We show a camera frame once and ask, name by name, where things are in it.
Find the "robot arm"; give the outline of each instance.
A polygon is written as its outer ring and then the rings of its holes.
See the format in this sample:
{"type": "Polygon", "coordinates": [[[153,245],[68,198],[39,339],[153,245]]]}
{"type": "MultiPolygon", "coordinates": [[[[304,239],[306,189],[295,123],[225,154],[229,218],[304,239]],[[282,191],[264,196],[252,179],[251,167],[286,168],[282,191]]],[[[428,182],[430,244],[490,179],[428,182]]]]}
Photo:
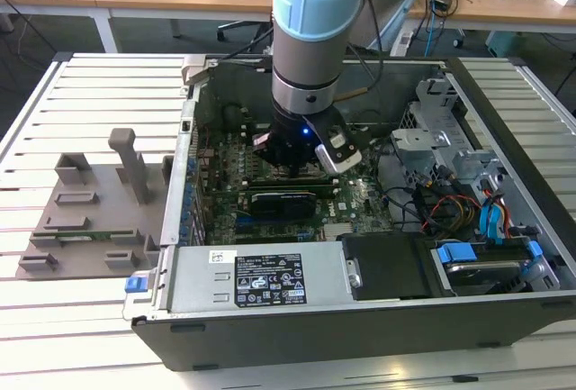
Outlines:
{"type": "Polygon", "coordinates": [[[318,158],[332,175],[362,160],[333,105],[350,32],[367,0],[274,0],[274,123],[255,152],[291,169],[318,158]]]}

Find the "sticker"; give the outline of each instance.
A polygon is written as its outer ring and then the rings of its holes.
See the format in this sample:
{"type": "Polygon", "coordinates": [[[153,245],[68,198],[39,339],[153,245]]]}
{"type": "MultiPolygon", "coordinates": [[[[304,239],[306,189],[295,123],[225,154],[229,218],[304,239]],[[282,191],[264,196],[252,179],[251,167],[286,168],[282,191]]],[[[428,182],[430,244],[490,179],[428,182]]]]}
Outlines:
{"type": "MultiPolygon", "coordinates": [[[[214,250],[212,252],[234,252],[214,250]]],[[[235,303],[238,307],[306,304],[302,255],[236,257],[235,303]]]]}
{"type": "Polygon", "coordinates": [[[210,264],[234,264],[235,250],[211,250],[208,255],[210,264]]]}

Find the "floor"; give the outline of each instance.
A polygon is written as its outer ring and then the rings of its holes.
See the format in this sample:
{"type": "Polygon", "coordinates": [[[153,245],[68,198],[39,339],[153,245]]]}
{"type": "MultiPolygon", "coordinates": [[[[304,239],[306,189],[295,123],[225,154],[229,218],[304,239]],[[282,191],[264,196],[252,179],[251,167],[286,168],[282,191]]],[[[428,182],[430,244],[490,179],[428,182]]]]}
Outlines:
{"type": "MultiPolygon", "coordinates": [[[[90,18],[34,16],[31,23],[59,51],[103,52],[103,47],[90,18]]],[[[53,56],[50,48],[21,18],[14,21],[14,31],[0,34],[0,137],[4,136],[27,97],[41,79],[53,56]]],[[[168,21],[147,19],[116,19],[115,29],[123,51],[132,53],[232,52],[249,42],[255,28],[229,33],[229,41],[216,40],[216,27],[210,21],[180,22],[183,36],[174,39],[168,21]]],[[[456,31],[446,31],[438,41],[433,55],[441,57],[488,57],[484,42],[486,32],[467,32],[461,49],[453,46],[456,31]]],[[[573,36],[524,34],[517,39],[512,55],[522,58],[553,91],[576,65],[576,39],[573,36]]],[[[409,50],[422,56],[425,41],[415,41],[409,50]]],[[[576,109],[576,75],[572,76],[559,95],[570,111],[576,109]]]]}

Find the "connector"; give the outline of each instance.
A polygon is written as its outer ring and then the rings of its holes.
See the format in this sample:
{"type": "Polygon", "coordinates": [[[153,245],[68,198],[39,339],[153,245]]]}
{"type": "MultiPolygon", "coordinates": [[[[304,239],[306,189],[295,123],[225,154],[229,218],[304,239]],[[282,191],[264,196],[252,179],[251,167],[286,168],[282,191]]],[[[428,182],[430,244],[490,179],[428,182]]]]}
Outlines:
{"type": "Polygon", "coordinates": [[[434,9],[437,12],[447,13],[452,6],[452,0],[430,0],[430,3],[434,5],[434,9]]]}
{"type": "Polygon", "coordinates": [[[449,182],[453,182],[454,180],[456,180],[455,173],[446,165],[440,165],[436,169],[436,172],[437,172],[438,176],[440,178],[443,178],[444,180],[447,180],[449,182]]]}

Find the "motherboard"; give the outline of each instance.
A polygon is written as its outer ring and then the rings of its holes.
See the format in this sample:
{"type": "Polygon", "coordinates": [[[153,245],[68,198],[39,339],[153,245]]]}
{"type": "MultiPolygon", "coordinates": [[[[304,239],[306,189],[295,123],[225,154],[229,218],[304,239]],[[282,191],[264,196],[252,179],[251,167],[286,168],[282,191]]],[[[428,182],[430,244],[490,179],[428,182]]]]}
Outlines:
{"type": "Polygon", "coordinates": [[[194,134],[184,189],[181,245],[331,241],[386,231],[371,158],[340,177],[308,164],[297,177],[253,153],[245,132],[194,134]]]}

